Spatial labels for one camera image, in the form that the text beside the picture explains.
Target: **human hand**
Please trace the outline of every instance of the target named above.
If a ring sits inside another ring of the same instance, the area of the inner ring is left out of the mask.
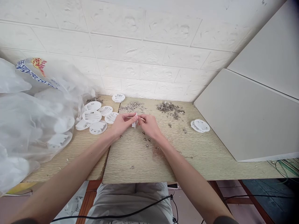
[[[109,131],[116,139],[118,139],[128,127],[137,121],[137,119],[138,116],[136,116],[136,113],[119,114],[116,116],[115,121]]]
[[[156,118],[153,115],[139,114],[138,124],[141,126],[144,132],[153,139],[163,136],[157,124]]]

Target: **wooden chair leg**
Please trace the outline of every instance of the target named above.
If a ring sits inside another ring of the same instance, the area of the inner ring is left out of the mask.
[[[227,203],[225,201],[225,198],[223,197],[223,195],[221,193],[221,190],[218,187],[217,182],[215,180],[211,180],[210,184],[211,184],[211,187],[214,189],[214,191],[216,191],[216,193],[218,194],[219,198],[223,201],[223,203],[225,204],[225,206],[227,207],[227,209],[229,210],[229,212],[231,213],[230,208],[228,207],[228,205],[227,205]]]
[[[263,207],[259,204],[259,202],[256,200],[254,196],[252,196],[252,193],[250,190],[246,187],[246,185],[243,183],[242,180],[239,180],[241,186],[245,190],[246,194],[248,194],[249,198],[251,199],[253,205],[256,207],[257,211],[263,218],[266,224],[274,224],[273,220],[270,218],[270,216],[266,213],[266,211],[263,209]]]
[[[89,181],[79,215],[87,216],[89,210],[93,206],[94,199],[97,195],[97,189],[101,182],[102,179]],[[78,218],[76,224],[84,224],[85,220],[85,218]]]

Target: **human arm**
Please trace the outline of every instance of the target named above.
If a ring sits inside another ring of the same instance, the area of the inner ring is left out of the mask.
[[[138,123],[144,132],[157,142],[182,190],[206,223],[212,224],[220,216],[228,216],[234,219],[209,183],[175,150],[161,133],[155,117],[147,114],[139,115]]]
[[[111,129],[43,184],[9,223],[25,218],[50,223],[77,192],[109,146],[136,120],[135,113],[119,114]]]

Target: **person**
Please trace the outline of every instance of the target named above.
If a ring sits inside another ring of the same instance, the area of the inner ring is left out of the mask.
[[[136,116],[136,113],[117,115],[112,127],[35,192],[9,223],[52,222],[80,188],[109,146],[136,121],[161,148],[179,185],[205,222],[237,223],[209,183],[161,133],[155,117],[148,114]],[[88,216],[130,214],[167,195],[166,183],[101,184]],[[86,219],[86,223],[173,223],[170,198],[133,216],[120,219]]]

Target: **finger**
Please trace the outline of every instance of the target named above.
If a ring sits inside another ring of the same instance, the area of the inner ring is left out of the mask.
[[[123,117],[123,119],[127,118],[127,117],[134,117],[136,115],[136,113],[126,113],[126,114],[122,114],[121,116]]]
[[[138,119],[138,116],[134,116],[130,120],[126,121],[125,124],[129,127],[131,124],[133,124],[134,122],[136,122],[137,119]]]
[[[146,120],[146,117],[148,116],[148,114],[139,114],[138,117],[142,117],[143,119]]]
[[[144,121],[141,119],[141,117],[138,117],[138,124],[142,126],[144,124]]]

